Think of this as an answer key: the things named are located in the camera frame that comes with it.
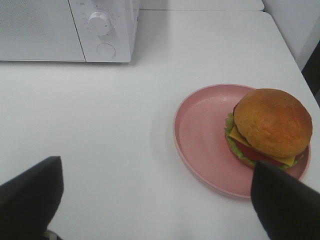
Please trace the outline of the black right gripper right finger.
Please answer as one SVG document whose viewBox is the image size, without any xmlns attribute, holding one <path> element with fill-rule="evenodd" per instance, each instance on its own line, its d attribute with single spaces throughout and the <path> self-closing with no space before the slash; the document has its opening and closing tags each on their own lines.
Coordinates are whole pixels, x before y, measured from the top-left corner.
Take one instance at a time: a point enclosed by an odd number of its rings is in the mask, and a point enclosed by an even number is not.
<svg viewBox="0 0 320 240">
<path fill-rule="evenodd" d="M 318 240 L 320 194 L 268 161 L 255 165 L 251 202 L 271 240 Z"/>
</svg>

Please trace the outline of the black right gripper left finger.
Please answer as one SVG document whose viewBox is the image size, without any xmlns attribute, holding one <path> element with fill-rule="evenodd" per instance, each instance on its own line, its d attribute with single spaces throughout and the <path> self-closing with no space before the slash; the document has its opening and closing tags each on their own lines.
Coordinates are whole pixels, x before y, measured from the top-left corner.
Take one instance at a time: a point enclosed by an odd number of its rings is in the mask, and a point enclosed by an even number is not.
<svg viewBox="0 0 320 240">
<path fill-rule="evenodd" d="M 59 240 L 48 229 L 61 203 L 64 177 L 60 156 L 50 156 L 0 186 L 2 240 Z"/>
</svg>

